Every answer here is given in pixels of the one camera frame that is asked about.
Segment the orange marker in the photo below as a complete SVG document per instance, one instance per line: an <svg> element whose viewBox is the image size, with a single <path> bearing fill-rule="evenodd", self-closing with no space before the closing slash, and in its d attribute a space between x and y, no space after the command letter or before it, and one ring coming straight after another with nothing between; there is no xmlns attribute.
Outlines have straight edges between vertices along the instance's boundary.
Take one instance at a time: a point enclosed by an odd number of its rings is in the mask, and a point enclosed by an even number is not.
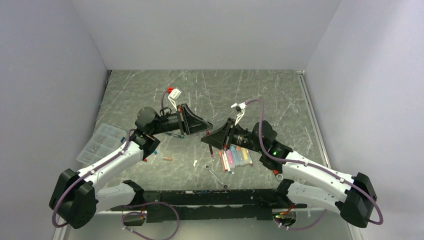
<svg viewBox="0 0 424 240"><path fill-rule="evenodd" d="M226 172L227 169L226 169L226 165L225 165L225 162L224 162L224 159L223 159L222 151L218 150L218 153L219 153L220 163L221 163L221 166L222 166L222 171Z"/></svg>

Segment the dark red marker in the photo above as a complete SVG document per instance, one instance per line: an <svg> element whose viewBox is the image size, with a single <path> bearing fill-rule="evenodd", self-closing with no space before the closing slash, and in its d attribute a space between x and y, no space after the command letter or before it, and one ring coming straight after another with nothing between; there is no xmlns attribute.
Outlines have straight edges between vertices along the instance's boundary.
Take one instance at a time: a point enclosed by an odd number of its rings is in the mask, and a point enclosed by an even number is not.
<svg viewBox="0 0 424 240"><path fill-rule="evenodd" d="M213 147L210 144L208 144L208 148L209 148L209 153L210 153L211 158L214 159L215 156L214 156L214 152L213 152Z"/></svg>

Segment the blue highlighter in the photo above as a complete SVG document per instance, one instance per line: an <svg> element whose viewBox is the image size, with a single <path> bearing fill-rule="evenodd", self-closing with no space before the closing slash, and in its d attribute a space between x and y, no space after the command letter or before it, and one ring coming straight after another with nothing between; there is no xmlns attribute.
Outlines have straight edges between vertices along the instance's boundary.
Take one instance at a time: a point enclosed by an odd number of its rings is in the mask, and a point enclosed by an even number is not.
<svg viewBox="0 0 424 240"><path fill-rule="evenodd" d="M231 151L231 154L232 154L234 165L240 166L240 159L239 159L239 156L237 154L236 148L234 146L231 146L230 151Z"/></svg>

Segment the green marker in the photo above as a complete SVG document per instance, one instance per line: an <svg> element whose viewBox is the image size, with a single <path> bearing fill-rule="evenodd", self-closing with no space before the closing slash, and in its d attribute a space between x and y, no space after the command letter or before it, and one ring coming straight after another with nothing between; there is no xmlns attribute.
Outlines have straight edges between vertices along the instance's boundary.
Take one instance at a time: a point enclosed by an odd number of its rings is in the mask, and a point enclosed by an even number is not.
<svg viewBox="0 0 424 240"><path fill-rule="evenodd" d="M180 138L180 139L184 139L185 138L183 135L172 133L172 132L165 132L165 134L168 135L168 136L175 137L175 138Z"/></svg>

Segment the pink highlighter body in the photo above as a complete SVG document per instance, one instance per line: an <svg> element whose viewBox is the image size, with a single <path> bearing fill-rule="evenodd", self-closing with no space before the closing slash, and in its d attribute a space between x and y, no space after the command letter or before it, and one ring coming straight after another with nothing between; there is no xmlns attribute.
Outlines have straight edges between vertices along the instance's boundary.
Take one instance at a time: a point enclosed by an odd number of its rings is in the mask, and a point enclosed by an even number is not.
<svg viewBox="0 0 424 240"><path fill-rule="evenodd" d="M235 163L234 163L234 160L233 160L232 153L229 149L226 151L226 153L227 153L228 160L230 162L230 168L231 168L231 170L233 170L234 167L235 167Z"/></svg>

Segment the red capped white marker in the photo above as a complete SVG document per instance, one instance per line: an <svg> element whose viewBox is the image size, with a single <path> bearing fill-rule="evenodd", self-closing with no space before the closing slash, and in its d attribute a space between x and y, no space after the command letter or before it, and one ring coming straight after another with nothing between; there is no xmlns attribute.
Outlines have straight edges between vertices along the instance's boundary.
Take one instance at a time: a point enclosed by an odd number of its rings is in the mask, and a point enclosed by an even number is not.
<svg viewBox="0 0 424 240"><path fill-rule="evenodd" d="M228 165L228 160L226 159L226 154L223 150L221 151L221 157L222 157L222 161L223 161L223 164L224 164L225 171L229 172L230 168L229 168L229 165Z"/></svg>

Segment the yellow highlighter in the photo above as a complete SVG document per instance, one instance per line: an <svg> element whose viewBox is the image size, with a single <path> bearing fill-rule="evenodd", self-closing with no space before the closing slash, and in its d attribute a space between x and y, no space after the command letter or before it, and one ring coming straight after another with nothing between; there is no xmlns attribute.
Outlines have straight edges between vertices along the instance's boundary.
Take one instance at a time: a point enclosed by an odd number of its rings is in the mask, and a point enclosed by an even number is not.
<svg viewBox="0 0 424 240"><path fill-rule="evenodd" d="M245 148L241 148L242 158L246 165L250 164L248 152Z"/></svg>

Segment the orange highlighter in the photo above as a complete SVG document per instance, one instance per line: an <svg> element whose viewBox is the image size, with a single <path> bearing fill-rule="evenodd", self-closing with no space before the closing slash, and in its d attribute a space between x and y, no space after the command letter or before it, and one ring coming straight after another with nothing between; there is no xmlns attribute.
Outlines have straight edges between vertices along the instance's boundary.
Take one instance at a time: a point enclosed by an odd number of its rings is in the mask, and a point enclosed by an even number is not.
<svg viewBox="0 0 424 240"><path fill-rule="evenodd" d="M235 148L235 150L236 150L236 154L237 154L239 165L240 166L244 166L245 165L245 160L243 158L243 152L242 152L241 148L239 146L237 146Z"/></svg>

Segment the blue capped white marker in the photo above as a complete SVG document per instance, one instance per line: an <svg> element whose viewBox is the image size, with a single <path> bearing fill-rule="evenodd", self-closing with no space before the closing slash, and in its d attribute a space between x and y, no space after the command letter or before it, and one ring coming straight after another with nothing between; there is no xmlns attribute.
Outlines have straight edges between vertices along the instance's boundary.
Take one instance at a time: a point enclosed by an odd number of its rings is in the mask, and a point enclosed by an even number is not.
<svg viewBox="0 0 424 240"><path fill-rule="evenodd" d="M225 152L224 152L224 154L223 154L223 158L224 158L224 160L225 160L225 163L226 163L226 166L227 166L227 171L228 171L228 173L229 173L229 174L232 174L230 161L229 161L229 159L228 159L228 156L227 156L227 152L226 152L226 151L225 151Z"/></svg>

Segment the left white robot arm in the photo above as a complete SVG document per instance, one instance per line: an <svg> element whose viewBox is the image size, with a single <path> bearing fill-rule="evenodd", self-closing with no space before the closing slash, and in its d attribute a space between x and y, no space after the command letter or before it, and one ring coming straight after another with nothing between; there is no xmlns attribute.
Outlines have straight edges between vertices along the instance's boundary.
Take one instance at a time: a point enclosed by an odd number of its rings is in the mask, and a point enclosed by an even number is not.
<svg viewBox="0 0 424 240"><path fill-rule="evenodd" d="M145 203L144 189L132 180L105 188L105 185L125 169L153 154L160 140L155 136L179 130L184 136L211 130L213 124L192 112L187 104L175 112L157 113L143 107L137 113L135 128L127 132L126 140L112 153L78 171L68 168L57 180L49 207L54 227L70 225L78 229L95 214L117 206L139 209Z"/></svg>

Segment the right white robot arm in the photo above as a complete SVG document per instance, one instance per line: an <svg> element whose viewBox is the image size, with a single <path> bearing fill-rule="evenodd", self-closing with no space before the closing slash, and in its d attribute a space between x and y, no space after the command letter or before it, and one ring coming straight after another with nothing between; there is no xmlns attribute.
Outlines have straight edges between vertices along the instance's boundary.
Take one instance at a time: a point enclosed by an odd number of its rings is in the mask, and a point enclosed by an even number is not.
<svg viewBox="0 0 424 240"><path fill-rule="evenodd" d="M218 150L240 147L260 153L264 167L283 175L275 189L276 203L282 208L296 204L323 208L358 228L383 223L377 195L367 175L341 173L311 161L277 141L277 136L266 120L248 131L229 118L222 127L203 136L201 142Z"/></svg>

